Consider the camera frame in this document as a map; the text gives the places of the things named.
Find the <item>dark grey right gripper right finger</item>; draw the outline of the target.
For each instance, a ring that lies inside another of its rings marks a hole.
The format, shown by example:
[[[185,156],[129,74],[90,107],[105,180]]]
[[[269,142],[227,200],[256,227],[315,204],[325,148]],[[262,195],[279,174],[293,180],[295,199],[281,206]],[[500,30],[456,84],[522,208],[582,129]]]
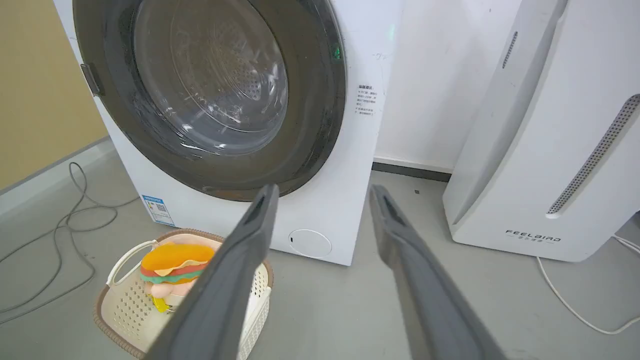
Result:
[[[498,342],[389,191],[373,184],[375,242],[391,269],[414,360],[505,360]]]

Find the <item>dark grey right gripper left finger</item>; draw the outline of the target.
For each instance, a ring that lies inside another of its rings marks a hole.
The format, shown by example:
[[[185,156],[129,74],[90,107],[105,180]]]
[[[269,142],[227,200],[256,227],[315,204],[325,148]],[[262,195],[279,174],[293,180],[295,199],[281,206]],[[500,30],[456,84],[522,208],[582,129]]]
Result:
[[[222,242],[177,311],[164,326],[147,360],[235,360],[254,273],[271,246],[279,187],[263,186]]]

